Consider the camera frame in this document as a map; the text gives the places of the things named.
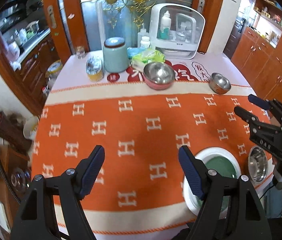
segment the light blue canister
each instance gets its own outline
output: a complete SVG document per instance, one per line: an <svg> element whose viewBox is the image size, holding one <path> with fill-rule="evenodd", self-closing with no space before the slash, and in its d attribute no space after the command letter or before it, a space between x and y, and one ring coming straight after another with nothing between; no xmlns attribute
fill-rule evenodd
<svg viewBox="0 0 282 240"><path fill-rule="evenodd" d="M109 38L103 46L104 68L110 73L120 73L129 67L128 49L122 37Z"/></svg>

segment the drawer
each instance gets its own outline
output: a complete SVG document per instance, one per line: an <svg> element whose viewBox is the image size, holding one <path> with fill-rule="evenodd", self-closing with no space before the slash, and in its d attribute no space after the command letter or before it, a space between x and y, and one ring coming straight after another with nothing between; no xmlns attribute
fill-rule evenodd
<svg viewBox="0 0 282 240"><path fill-rule="evenodd" d="M274 48L270 45L270 43L261 37L258 39L256 44L268 55L271 55L274 51Z"/></svg>
<svg viewBox="0 0 282 240"><path fill-rule="evenodd" d="M246 35L250 40L257 42L258 38L260 37L254 30L249 27L246 27L244 30L244 35Z"/></svg>

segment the red circle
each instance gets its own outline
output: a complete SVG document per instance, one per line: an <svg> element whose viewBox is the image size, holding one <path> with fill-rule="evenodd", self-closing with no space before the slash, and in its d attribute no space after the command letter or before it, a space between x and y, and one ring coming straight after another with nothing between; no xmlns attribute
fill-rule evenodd
<svg viewBox="0 0 282 240"><path fill-rule="evenodd" d="M116 82L116 81L119 80L119 78L120 78L120 75L118 73L110 73L110 74L108 74L106 79L109 82Z"/></svg>

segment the screw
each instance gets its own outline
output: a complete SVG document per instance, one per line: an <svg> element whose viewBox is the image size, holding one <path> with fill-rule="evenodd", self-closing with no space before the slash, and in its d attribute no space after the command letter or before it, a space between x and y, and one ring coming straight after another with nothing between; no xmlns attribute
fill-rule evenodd
<svg viewBox="0 0 282 240"><path fill-rule="evenodd" d="M42 179L42 175L41 174L34 176L34 180L35 181L39 181L40 179Z"/></svg>
<svg viewBox="0 0 282 240"><path fill-rule="evenodd" d="M248 180L249 180L249 177L246 176L246 175L242 175L242 176L241 176L241 180L243 180L243 181L248 181Z"/></svg>
<svg viewBox="0 0 282 240"><path fill-rule="evenodd" d="M68 174L68 175L72 175L73 173L75 173L75 169L67 169L66 170L66 174Z"/></svg>
<svg viewBox="0 0 282 240"><path fill-rule="evenodd" d="M215 176L217 174L215 170L208 170L207 173L211 176Z"/></svg>

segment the small metal bowl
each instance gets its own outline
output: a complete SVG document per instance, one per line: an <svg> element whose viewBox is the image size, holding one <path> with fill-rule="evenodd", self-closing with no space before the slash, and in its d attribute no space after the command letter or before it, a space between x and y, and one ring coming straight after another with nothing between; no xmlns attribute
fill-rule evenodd
<svg viewBox="0 0 282 240"><path fill-rule="evenodd" d="M162 62L151 62L145 65L143 69L145 83L155 89L167 89L175 80L173 68Z"/></svg>
<svg viewBox="0 0 282 240"><path fill-rule="evenodd" d="M219 95L223 95L231 89L230 81L220 73L212 73L209 86Z"/></svg>
<svg viewBox="0 0 282 240"><path fill-rule="evenodd" d="M268 160L265 152L259 146L251 148L248 161L248 169L251 179L256 183L261 183L268 172Z"/></svg>

